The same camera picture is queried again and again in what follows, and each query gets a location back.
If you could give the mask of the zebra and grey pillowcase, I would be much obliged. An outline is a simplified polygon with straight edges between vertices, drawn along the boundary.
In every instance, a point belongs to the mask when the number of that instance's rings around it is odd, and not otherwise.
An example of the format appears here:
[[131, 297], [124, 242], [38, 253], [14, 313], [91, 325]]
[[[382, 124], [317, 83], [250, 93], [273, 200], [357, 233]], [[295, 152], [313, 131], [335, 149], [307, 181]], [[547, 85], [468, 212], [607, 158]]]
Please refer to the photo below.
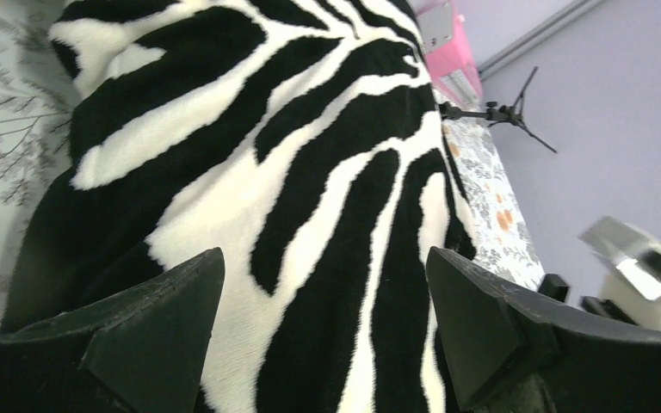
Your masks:
[[405, 1], [67, 1], [70, 167], [22, 241], [25, 326], [222, 250], [199, 412], [455, 412], [425, 263], [474, 258]]

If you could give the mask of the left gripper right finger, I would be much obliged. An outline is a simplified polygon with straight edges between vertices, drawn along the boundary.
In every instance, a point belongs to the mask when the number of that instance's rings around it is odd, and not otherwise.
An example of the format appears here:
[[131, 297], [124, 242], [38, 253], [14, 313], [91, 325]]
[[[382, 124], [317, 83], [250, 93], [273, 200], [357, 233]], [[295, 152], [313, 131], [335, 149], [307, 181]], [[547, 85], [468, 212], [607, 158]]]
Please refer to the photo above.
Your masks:
[[464, 412], [661, 412], [661, 331], [535, 292], [453, 250], [426, 276]]

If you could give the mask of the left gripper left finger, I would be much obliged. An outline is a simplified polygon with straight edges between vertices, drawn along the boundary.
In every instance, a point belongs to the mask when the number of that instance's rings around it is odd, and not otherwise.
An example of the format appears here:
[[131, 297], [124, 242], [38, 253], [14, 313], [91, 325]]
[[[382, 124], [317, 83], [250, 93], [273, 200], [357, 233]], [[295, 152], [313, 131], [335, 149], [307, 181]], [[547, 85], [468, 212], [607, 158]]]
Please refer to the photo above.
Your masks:
[[0, 334], [0, 412], [190, 412], [225, 279], [220, 249]]

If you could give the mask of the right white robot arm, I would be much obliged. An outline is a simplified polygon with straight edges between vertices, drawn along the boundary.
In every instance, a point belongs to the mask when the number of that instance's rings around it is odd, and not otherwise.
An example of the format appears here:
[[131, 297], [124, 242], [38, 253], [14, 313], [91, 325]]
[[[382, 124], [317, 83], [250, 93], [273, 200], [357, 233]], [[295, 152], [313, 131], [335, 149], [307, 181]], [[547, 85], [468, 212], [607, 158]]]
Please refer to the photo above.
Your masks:
[[546, 274], [538, 292], [563, 310], [564, 329], [605, 341], [661, 343], [661, 240], [605, 216], [579, 236], [608, 274], [595, 297], [566, 304], [569, 285]]

